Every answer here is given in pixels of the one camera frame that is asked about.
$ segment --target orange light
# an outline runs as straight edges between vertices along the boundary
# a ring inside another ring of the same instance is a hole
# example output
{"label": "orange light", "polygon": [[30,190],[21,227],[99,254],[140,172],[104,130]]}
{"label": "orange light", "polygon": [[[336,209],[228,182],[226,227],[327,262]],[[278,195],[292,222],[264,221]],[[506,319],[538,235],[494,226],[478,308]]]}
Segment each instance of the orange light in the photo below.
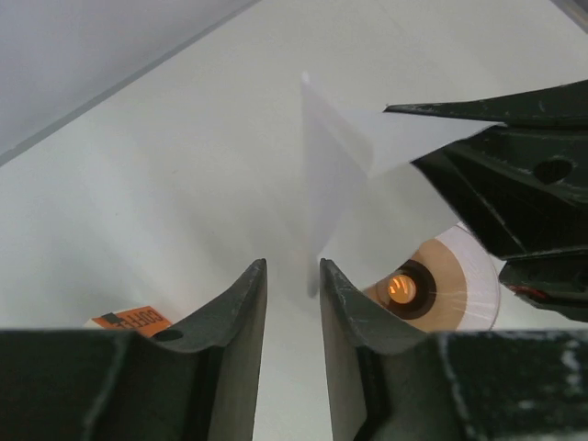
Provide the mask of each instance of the orange light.
{"label": "orange light", "polygon": [[416,283],[404,274],[392,276],[388,282],[388,294],[397,303],[410,303],[416,297]]}

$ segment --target hole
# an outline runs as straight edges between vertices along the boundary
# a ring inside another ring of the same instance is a hole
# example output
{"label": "hole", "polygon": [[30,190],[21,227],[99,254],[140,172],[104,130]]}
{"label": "hole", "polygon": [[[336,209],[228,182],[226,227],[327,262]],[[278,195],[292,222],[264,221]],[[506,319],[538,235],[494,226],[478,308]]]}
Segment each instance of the hole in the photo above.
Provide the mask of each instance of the hole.
{"label": "hole", "polygon": [[410,303],[416,297],[416,283],[404,274],[393,276],[388,282],[388,295],[396,303]]}
{"label": "hole", "polygon": [[178,340],[183,336],[184,333],[178,331],[177,329],[164,329],[163,331],[160,331],[154,335],[153,338],[158,342],[171,342],[173,340]]}
{"label": "hole", "polygon": [[573,165],[565,159],[551,159],[538,164],[533,175],[545,185],[553,184],[570,174]]}

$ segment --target orange object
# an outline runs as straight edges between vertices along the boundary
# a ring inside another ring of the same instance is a hole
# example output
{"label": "orange object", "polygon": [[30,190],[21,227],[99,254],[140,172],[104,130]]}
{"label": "orange object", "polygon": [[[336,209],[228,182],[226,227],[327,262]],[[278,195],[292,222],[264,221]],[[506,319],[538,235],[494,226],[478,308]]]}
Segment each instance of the orange object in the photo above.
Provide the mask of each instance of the orange object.
{"label": "orange object", "polygon": [[151,306],[110,312],[95,317],[92,322],[106,329],[136,329],[147,337],[159,333],[172,324]]}

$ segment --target screw hole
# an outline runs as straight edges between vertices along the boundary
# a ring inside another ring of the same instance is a hole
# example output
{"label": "screw hole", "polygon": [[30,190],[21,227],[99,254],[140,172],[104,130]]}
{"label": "screw hole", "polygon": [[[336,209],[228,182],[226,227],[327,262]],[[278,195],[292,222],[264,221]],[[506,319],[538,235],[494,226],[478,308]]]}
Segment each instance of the screw hole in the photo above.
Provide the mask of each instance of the screw hole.
{"label": "screw hole", "polygon": [[565,159],[551,159],[538,164],[533,175],[543,184],[554,184],[570,174],[573,165]]}
{"label": "screw hole", "polygon": [[171,342],[173,340],[178,340],[184,336],[184,333],[178,331],[177,329],[164,329],[160,331],[156,335],[153,336],[153,339],[157,340],[158,342]]}

